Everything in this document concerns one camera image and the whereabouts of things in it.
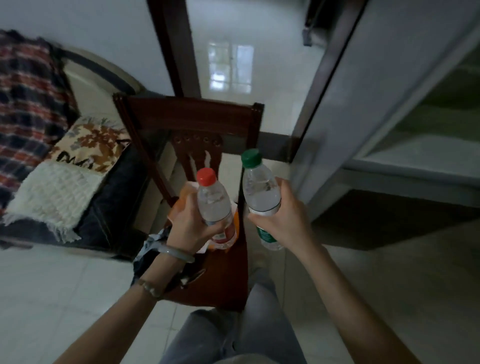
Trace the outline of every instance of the green bottle cap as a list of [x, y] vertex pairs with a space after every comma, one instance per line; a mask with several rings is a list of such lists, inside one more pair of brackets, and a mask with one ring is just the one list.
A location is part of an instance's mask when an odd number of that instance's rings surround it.
[[242, 153], [241, 162], [244, 168], [255, 168], [262, 163], [262, 155], [258, 149], [249, 149]]

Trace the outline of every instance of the hand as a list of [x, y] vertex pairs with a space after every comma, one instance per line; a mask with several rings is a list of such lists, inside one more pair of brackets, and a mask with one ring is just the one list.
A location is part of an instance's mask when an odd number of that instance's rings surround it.
[[293, 195], [290, 182], [276, 177], [282, 195], [282, 205], [272, 216], [250, 213], [248, 219], [266, 230], [297, 257], [314, 245], [313, 231], [303, 202]]
[[173, 221], [167, 245], [195, 254], [212, 236], [225, 229], [225, 221], [207, 226], [198, 211], [197, 194], [189, 194], [185, 208]]

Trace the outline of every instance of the white knitted blanket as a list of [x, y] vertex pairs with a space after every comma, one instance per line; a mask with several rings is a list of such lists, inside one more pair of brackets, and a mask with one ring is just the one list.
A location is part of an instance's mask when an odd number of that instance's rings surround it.
[[3, 223], [31, 218], [45, 223], [63, 243], [80, 239], [73, 231], [105, 174], [74, 164], [45, 160], [22, 182]]

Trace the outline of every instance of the red bottle cap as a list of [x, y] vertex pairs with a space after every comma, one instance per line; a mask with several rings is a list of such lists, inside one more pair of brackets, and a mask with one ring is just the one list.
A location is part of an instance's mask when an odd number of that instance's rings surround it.
[[215, 171], [211, 168], [202, 168], [197, 172], [197, 181], [203, 187], [211, 186], [216, 182]]

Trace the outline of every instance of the forearm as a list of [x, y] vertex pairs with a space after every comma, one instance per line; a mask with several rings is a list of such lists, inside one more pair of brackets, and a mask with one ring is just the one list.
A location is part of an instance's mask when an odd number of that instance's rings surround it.
[[[183, 263], [160, 254], [142, 278], [163, 292]], [[133, 285], [79, 337], [55, 364], [117, 364], [155, 307], [156, 300], [139, 285]]]
[[308, 245], [299, 256], [356, 364], [419, 363], [383, 320], [362, 300], [325, 248]]

